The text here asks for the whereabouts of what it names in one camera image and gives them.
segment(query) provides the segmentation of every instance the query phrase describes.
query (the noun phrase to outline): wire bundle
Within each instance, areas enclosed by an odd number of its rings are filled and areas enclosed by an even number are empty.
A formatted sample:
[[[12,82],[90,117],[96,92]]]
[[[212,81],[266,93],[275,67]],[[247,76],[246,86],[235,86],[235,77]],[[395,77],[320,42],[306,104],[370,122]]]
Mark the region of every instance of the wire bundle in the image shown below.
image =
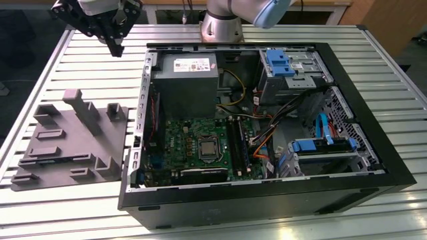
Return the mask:
[[[303,100],[306,99],[307,96],[310,96],[311,94],[319,93],[326,91],[330,88],[330,86],[322,86],[318,87],[315,89],[308,89],[306,90],[300,95],[298,95],[291,101],[287,102],[287,104],[284,104],[279,111],[276,112],[276,114],[272,116],[272,119],[270,120],[268,123],[268,128],[258,135],[254,137],[252,139],[252,143],[259,141],[264,136],[267,136],[263,140],[263,142],[260,143],[259,147],[256,148],[255,152],[254,152],[254,157],[256,158],[263,158],[262,155],[259,155],[259,151],[263,147],[263,145],[267,143],[267,141],[270,140],[270,138],[274,135],[276,126],[280,122],[280,120],[287,116],[288,113],[291,113],[298,107],[299,105],[303,103]]]

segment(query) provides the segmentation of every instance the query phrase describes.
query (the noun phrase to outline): cable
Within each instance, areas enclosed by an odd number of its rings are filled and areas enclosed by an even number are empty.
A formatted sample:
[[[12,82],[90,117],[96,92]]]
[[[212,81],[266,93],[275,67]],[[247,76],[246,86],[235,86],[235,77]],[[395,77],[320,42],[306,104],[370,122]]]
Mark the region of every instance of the cable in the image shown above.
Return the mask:
[[[259,115],[258,112],[256,112],[258,107],[259,107],[258,105],[254,106],[254,116],[255,116],[255,117],[263,117],[264,115]],[[266,116],[267,116],[267,118],[270,118],[270,119],[274,118],[274,116],[271,116],[270,114],[267,114]]]
[[[187,10],[186,10],[186,2],[182,0],[182,6],[183,6],[183,14],[182,14],[182,24],[187,24]]]
[[[330,88],[330,86],[327,85],[327,86],[318,87],[315,89],[308,89],[304,92],[302,92],[302,94],[298,95],[291,101],[288,101],[280,107],[276,114],[272,116],[272,119],[270,120],[270,123],[268,123],[270,127],[267,128],[267,130],[264,130],[262,132],[262,134],[259,134],[256,137],[254,137],[252,143],[256,142],[263,136],[266,136],[270,133],[270,131],[275,131],[275,128],[276,128],[282,118],[286,117],[287,114],[291,113],[299,107],[299,105],[302,104],[302,102],[307,96],[310,96],[314,93],[323,92],[328,88]]]
[[[195,24],[194,1],[192,0],[187,0],[187,3],[188,3],[188,7],[190,7],[188,16],[191,16],[191,24]]]
[[[266,158],[264,155],[258,155],[258,153],[259,153],[262,147],[264,146],[264,144],[267,143],[268,139],[272,137],[272,135],[274,135],[274,132],[271,132],[270,135],[266,137],[264,141],[262,141],[260,145],[258,146],[258,148],[254,152],[254,158]]]
[[[243,84],[243,81],[240,80],[240,78],[239,78],[239,77],[236,76],[236,74],[234,74],[234,72],[230,71],[228,69],[224,69],[224,72],[230,73],[230,74],[234,76],[234,78],[239,81],[239,83],[240,83],[240,85],[242,85],[242,88],[243,88],[243,93],[242,93],[242,97],[240,97],[240,99],[239,99],[238,101],[231,102],[231,103],[218,104],[218,106],[223,106],[223,107],[224,107],[224,106],[232,106],[232,105],[240,103],[242,100],[246,98],[246,95],[247,95],[246,85]]]
[[[242,114],[242,113],[232,112],[232,111],[230,111],[226,107],[223,107],[223,106],[220,106],[220,105],[218,105],[218,107],[219,107],[220,109],[223,109],[224,112],[228,113],[230,115],[236,115],[236,116],[242,116],[242,117],[248,117],[248,118],[252,118],[252,119],[264,119],[264,117],[251,116],[251,115],[248,115],[248,114]]]

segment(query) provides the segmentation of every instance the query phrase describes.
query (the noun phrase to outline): slotted metal table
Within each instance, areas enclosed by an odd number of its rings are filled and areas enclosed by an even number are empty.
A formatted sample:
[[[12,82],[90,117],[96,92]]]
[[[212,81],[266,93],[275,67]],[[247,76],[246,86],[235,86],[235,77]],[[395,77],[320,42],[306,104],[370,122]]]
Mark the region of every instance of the slotted metal table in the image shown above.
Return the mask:
[[[372,35],[330,25],[268,30],[247,25],[243,31],[246,42],[330,43],[418,184],[338,214],[155,231],[118,210],[119,181],[13,192],[11,177],[36,128],[38,104],[68,110],[62,102],[68,88],[80,88],[98,108],[119,102],[131,108],[130,147],[146,45],[200,41],[198,25],[136,25],[124,55],[115,58],[96,38],[66,30],[0,149],[0,239],[427,239],[427,99]]]

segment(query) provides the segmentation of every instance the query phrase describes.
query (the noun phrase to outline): dark floor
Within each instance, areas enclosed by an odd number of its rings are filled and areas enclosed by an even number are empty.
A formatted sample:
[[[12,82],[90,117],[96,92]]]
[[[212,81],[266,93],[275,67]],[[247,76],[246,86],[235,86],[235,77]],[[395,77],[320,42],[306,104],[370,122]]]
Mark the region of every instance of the dark floor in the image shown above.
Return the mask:
[[[0,81],[11,91],[8,96],[0,96],[0,145],[22,111],[66,28],[63,21],[52,20],[47,11],[28,10],[24,13],[36,35],[36,38],[28,42],[31,50],[35,53],[35,61],[24,68],[11,68],[0,61]],[[160,11],[158,16],[159,23],[180,23],[180,12],[167,14],[164,11]],[[138,23],[147,24],[147,18],[143,16]],[[0,53],[7,50],[5,48],[8,46],[0,45]],[[422,92],[427,94],[427,46],[420,46],[415,42],[411,42],[402,56],[396,58],[396,62],[411,65],[407,75]]]

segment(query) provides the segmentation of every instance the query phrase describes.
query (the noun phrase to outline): motherboard chip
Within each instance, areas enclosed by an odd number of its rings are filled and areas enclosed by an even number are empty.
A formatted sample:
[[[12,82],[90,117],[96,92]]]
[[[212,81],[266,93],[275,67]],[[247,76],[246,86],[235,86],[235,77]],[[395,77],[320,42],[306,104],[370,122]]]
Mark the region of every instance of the motherboard chip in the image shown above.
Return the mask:
[[[206,141],[200,143],[202,145],[202,155],[215,155],[216,154],[216,144],[214,141]]]

